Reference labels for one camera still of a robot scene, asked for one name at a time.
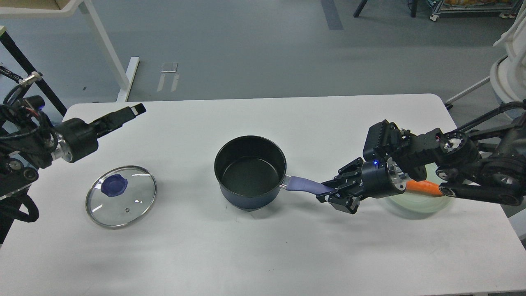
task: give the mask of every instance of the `carrot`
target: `carrot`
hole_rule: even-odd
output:
[[[440,190],[438,190],[438,184],[435,184],[430,181],[417,182],[417,181],[411,180],[407,182],[406,188],[407,190],[410,190],[410,191],[418,191],[418,192],[423,192],[423,193],[427,193],[431,195],[439,195],[439,196],[444,195],[442,192],[440,192]]]

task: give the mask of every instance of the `purple pan handle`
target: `purple pan handle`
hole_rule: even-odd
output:
[[[283,184],[280,185],[280,187],[284,188],[287,191],[305,191],[315,195],[327,193],[334,190],[333,188],[325,186],[318,182],[294,176],[285,176]]]

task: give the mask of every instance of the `pot lid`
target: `pot lid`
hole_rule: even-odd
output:
[[[101,226],[126,226],[150,209],[156,189],[154,177],[142,167],[118,167],[93,184],[86,197],[86,211]]]

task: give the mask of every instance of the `black saucepan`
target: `black saucepan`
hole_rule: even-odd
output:
[[[238,208],[252,210],[269,204],[280,188],[321,194],[333,189],[287,176],[281,149],[260,136],[242,136],[226,143],[216,156],[214,171],[225,198]]]

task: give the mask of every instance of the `cardboard box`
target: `cardboard box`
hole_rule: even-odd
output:
[[[0,0],[0,7],[60,10],[70,0]]]

